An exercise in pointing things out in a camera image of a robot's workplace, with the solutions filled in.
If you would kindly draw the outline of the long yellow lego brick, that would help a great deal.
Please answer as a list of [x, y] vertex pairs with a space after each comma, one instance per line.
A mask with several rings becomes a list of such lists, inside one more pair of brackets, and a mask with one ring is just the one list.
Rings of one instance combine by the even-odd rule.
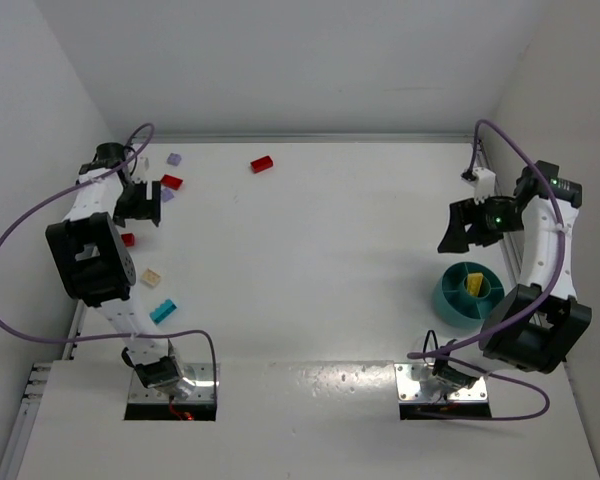
[[466, 276], [465, 289], [472, 297], [480, 297], [484, 274], [482, 272], [472, 272]]

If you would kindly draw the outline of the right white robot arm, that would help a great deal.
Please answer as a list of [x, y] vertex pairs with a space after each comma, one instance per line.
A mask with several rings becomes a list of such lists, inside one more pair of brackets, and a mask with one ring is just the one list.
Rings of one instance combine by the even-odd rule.
[[436, 313], [483, 336], [434, 360], [432, 375], [460, 389], [497, 370], [548, 374], [592, 318], [591, 308], [577, 300], [571, 273], [582, 186], [561, 178], [558, 166], [544, 161], [523, 169], [511, 196], [496, 195], [496, 175], [486, 168], [472, 167], [463, 178], [474, 194], [450, 205], [439, 252], [466, 253], [472, 245], [490, 246], [507, 233], [523, 232], [523, 261], [510, 292], [477, 263], [456, 263], [444, 272], [433, 293]]

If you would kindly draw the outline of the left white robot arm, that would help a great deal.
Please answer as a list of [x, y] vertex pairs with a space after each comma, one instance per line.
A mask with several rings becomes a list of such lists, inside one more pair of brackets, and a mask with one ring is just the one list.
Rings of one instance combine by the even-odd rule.
[[126, 336], [123, 360], [145, 388], [175, 396], [182, 367], [172, 343], [159, 337], [134, 293], [136, 269], [118, 231], [128, 220], [154, 225], [161, 220], [160, 184], [133, 180], [128, 167], [116, 169], [132, 152], [119, 143], [99, 145], [95, 159], [79, 170], [78, 182], [86, 186], [45, 236], [68, 295]]

